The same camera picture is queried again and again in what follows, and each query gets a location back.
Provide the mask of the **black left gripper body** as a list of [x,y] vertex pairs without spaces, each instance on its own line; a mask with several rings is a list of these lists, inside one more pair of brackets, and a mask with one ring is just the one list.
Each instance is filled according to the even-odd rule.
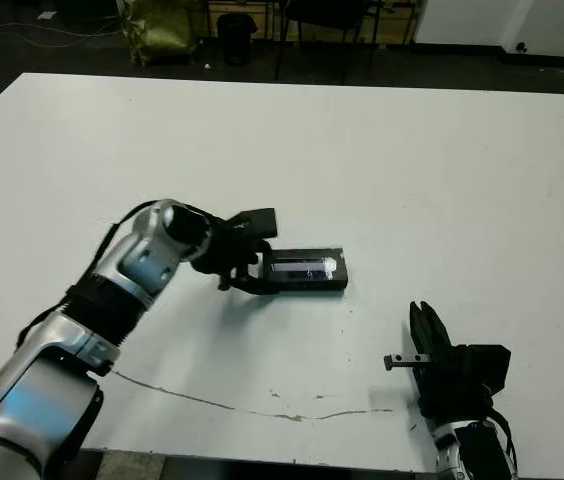
[[194,270],[218,276],[218,289],[233,287],[233,278],[249,274],[253,263],[253,242],[268,238],[267,216],[233,216],[224,220],[209,216],[210,240],[206,250],[190,261]]

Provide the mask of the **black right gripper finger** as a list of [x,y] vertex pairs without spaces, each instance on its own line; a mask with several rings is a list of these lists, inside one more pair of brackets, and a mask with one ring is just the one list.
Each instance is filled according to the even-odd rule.
[[444,323],[435,309],[427,302],[421,302],[424,322],[424,346],[426,352],[432,352],[438,347],[449,347],[451,341]]
[[418,354],[425,354],[422,341],[422,319],[420,306],[415,301],[411,301],[409,305],[409,329],[415,351]]

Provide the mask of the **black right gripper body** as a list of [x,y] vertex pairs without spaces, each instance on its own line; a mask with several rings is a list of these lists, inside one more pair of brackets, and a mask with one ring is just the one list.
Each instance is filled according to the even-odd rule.
[[484,419],[493,406],[476,353],[472,345],[436,347],[430,353],[385,355],[384,366],[412,369],[420,412],[439,426]]

